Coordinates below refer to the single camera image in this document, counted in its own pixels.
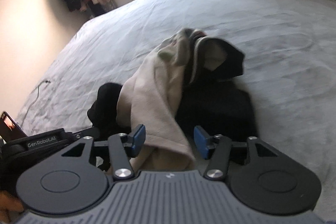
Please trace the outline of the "left hand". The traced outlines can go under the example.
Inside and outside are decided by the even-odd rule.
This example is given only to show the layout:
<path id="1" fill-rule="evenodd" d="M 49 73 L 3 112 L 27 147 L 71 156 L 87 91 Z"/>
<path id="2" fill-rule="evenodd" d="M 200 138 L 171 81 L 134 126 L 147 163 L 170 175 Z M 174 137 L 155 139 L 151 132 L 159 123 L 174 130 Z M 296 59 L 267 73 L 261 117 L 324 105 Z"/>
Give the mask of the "left hand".
<path id="1" fill-rule="evenodd" d="M 21 213 L 24 211 L 24 207 L 21 201 L 12 196 L 7 191 L 1 191 L 0 193 L 0 210 L 1 210 L 1 223 L 10 222 L 10 213 Z"/>

